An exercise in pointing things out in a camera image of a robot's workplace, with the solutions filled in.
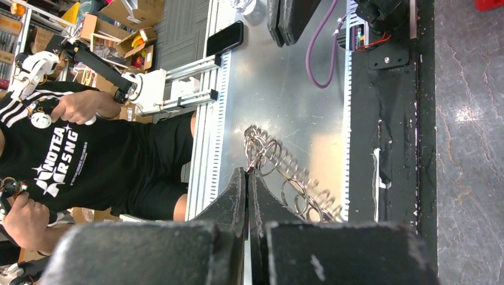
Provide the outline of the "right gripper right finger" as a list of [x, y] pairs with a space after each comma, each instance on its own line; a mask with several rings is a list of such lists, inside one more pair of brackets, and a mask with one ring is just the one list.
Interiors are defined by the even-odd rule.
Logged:
[[424, 242], [396, 223], [308, 223], [248, 173], [253, 284], [438, 284]]

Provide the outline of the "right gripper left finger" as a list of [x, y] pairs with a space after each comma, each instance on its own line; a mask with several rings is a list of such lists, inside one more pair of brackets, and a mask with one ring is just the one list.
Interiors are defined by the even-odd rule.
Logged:
[[87, 223], [61, 240], [42, 284], [242, 284], [247, 178], [190, 221]]

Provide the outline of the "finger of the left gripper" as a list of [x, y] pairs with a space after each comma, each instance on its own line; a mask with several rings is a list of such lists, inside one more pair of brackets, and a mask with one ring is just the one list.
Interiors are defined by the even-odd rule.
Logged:
[[285, 45], [296, 44], [320, 2], [321, 0], [280, 1], [278, 28]]
[[284, 40], [279, 30], [280, 0], [267, 0], [267, 27], [278, 47], [284, 45]]

